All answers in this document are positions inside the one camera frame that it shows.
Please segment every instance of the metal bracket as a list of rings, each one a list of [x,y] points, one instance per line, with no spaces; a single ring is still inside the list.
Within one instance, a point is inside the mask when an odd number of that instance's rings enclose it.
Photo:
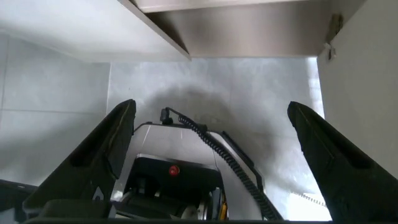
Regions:
[[[336,37],[339,31],[343,28],[344,18],[342,14],[331,15],[329,23],[329,32],[325,38],[325,48],[329,49],[328,61],[332,61],[337,57],[336,49],[332,46],[331,41]]]

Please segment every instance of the black coiled cable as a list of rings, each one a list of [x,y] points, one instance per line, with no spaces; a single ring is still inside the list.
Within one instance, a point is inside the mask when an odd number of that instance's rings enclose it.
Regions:
[[[185,115],[173,110],[172,108],[166,109],[177,114],[179,122],[188,126],[192,131],[196,132],[204,143],[210,146],[218,155],[221,156],[221,158],[226,161],[232,171],[238,176],[245,188],[257,202],[263,217],[268,220],[283,220],[282,216],[276,210],[268,197],[263,192],[261,192],[256,187],[256,185],[254,185],[253,181],[251,181],[249,176],[243,171],[242,167],[235,160],[235,158],[228,152],[227,149],[225,149],[224,145],[218,142],[210,133],[207,132],[205,126],[199,126],[198,124],[196,124],[196,122],[192,121]]]

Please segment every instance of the white tile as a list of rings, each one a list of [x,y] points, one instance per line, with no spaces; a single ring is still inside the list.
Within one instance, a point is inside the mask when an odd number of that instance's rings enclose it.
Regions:
[[[219,60],[187,63],[114,63],[108,112],[123,100],[137,102],[136,125],[159,122],[160,110],[173,107],[210,126],[226,121],[231,74]]]
[[[109,64],[85,63],[19,39],[10,39],[4,108],[106,112]]]
[[[0,179],[41,184],[102,119],[98,114],[3,111]]]
[[[236,60],[231,112],[255,133],[296,137],[287,117],[291,101],[312,106],[305,58]]]
[[[2,107],[2,94],[4,91],[4,78],[7,62],[8,35],[0,32],[0,109]]]
[[[316,60],[212,58],[191,63],[112,64],[108,111],[137,101],[136,124],[158,121],[174,107],[217,131],[227,131],[264,176],[267,194],[285,218],[311,220],[292,211],[292,194],[320,191],[287,116],[291,101],[322,107]]]

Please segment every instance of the cabinet door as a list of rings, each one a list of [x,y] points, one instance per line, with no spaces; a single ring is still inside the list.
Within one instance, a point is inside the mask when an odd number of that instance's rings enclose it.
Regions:
[[[90,62],[190,58],[129,0],[0,1],[0,30]]]
[[[398,1],[367,0],[318,57],[326,120],[398,177]]]

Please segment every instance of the red button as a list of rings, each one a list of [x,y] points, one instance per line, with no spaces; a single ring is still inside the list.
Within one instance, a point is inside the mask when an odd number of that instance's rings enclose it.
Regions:
[[[180,168],[178,168],[178,166],[176,166],[176,165],[170,166],[170,168],[169,168],[169,174],[170,174],[172,177],[177,176],[179,173],[180,173]]]

